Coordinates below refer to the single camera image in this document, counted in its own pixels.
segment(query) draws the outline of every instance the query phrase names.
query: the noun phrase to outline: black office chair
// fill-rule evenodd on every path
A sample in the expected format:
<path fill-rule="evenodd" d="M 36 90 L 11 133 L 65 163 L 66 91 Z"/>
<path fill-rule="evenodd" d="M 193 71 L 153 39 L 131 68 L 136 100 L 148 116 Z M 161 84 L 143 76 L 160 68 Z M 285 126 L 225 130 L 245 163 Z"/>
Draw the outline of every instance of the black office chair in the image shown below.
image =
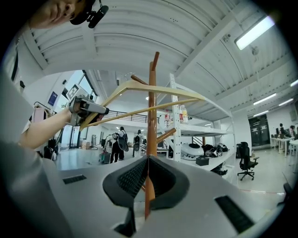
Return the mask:
<path fill-rule="evenodd" d="M 239 148 L 239 151 L 240 151 L 240 155 L 241 155 L 241 160 L 240 160 L 240 168 L 242 170 L 245 170 L 244 172 L 241 172 L 241 173 L 238 173 L 237 176 L 239 174 L 244 174 L 244 176 L 240 179 L 241 181 L 243 180 L 243 178 L 246 176 L 246 175 L 249 175 L 252 177 L 251 180 L 254 179 L 254 172 L 252 172 L 252 168 L 254 168 L 258 162 L 256 162 L 256 160 L 259 158 L 259 157 L 256 157 L 254 158 L 255 162 L 252 162 L 251 159 L 250 159 L 250 149 L 248 147 L 248 144 L 246 142 L 241 142 L 241 147 Z"/>

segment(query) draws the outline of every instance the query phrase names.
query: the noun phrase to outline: black mesh vent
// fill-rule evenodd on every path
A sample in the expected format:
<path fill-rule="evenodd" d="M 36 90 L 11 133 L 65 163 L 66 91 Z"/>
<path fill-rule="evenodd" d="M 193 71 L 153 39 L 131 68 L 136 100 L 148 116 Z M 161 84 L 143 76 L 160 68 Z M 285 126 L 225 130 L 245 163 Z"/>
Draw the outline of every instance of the black mesh vent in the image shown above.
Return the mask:
<path fill-rule="evenodd" d="M 215 201 L 239 233 L 253 226 L 249 217 L 228 196 L 216 198 Z"/>
<path fill-rule="evenodd" d="M 118 177 L 117 184 L 133 198 L 138 194 L 141 186 L 144 184 L 147 177 L 146 163 L 148 160 L 144 160 L 137 166 Z"/>
<path fill-rule="evenodd" d="M 176 182 L 173 173 L 152 159 L 149 161 L 149 172 L 156 198 L 170 190 Z"/>
<path fill-rule="evenodd" d="M 84 175 L 77 175 L 77 176 L 65 178 L 65 179 L 63 179 L 63 182 L 65 184 L 71 184 L 71 183 L 75 183 L 75 182 L 78 182 L 78 181 L 81 181 L 84 179 L 86 179 L 86 177 Z"/>

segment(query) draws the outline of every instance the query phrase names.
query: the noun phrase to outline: fluorescent light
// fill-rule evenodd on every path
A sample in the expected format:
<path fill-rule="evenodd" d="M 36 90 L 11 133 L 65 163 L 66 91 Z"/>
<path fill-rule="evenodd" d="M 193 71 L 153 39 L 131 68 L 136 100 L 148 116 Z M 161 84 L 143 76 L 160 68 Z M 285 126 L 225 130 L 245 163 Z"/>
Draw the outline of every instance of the fluorescent light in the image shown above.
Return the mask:
<path fill-rule="evenodd" d="M 270 96 L 268 96 L 268 97 L 266 97 L 266 98 L 263 98 L 263 99 L 261 99 L 261 100 L 259 100 L 259 101 L 254 102 L 253 105 L 256 105 L 256 104 L 259 104 L 259 103 L 261 103 L 261 102 L 264 102 L 264 101 L 266 101 L 266 100 L 268 100 L 268 99 L 270 99 L 270 98 L 273 98 L 274 96 L 276 96 L 276 93 L 271 94 Z"/>
<path fill-rule="evenodd" d="M 264 32 L 270 29 L 274 24 L 275 23 L 270 18 L 270 16 L 265 17 L 258 24 L 256 24 L 251 30 L 249 30 L 244 36 L 242 36 L 240 39 L 236 41 L 236 45 L 238 46 L 239 50 L 243 50 L 256 38 L 258 38 Z"/>
<path fill-rule="evenodd" d="M 260 116 L 260 115 L 266 114 L 267 112 L 268 112 L 268 110 L 267 110 L 267 111 L 265 111 L 265 112 L 260 112 L 260 113 L 258 113 L 258 114 L 256 114 L 256 115 L 253 115 L 253 117 L 257 117 L 257 116 Z"/>
<path fill-rule="evenodd" d="M 287 104 L 288 102 L 292 102 L 293 100 L 294 100 L 294 99 L 289 99 L 289 100 L 287 100 L 287 101 L 285 101 L 285 102 L 279 104 L 279 106 L 285 105 L 285 104 Z"/>
<path fill-rule="evenodd" d="M 293 86 L 295 86 L 296 84 L 298 84 L 298 80 L 292 82 L 292 83 L 290 84 L 290 86 L 293 87 Z"/>

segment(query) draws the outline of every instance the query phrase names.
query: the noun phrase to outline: dark vent slot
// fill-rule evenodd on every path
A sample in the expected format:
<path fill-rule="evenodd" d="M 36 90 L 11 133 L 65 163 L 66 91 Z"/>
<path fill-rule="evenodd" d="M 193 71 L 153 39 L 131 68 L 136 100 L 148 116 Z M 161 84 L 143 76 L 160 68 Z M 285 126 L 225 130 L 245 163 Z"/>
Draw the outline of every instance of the dark vent slot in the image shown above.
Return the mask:
<path fill-rule="evenodd" d="M 75 183 L 75 182 L 78 182 L 78 181 L 81 181 L 84 179 L 86 179 L 86 177 L 84 175 L 77 175 L 77 176 L 65 178 L 65 179 L 63 179 L 63 182 L 65 184 L 71 184 L 71 183 Z"/>
<path fill-rule="evenodd" d="M 253 226 L 253 222 L 228 196 L 216 198 L 215 201 L 239 233 Z"/>

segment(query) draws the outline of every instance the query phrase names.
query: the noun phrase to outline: black box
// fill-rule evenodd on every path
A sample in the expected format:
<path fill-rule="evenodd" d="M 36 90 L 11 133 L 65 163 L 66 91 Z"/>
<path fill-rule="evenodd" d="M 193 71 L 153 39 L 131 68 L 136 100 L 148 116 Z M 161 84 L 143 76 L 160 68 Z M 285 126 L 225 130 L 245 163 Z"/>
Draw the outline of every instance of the black box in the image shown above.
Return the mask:
<path fill-rule="evenodd" d="M 197 158 L 196 164 L 199 166 L 204 166 L 209 164 L 209 158 Z"/>

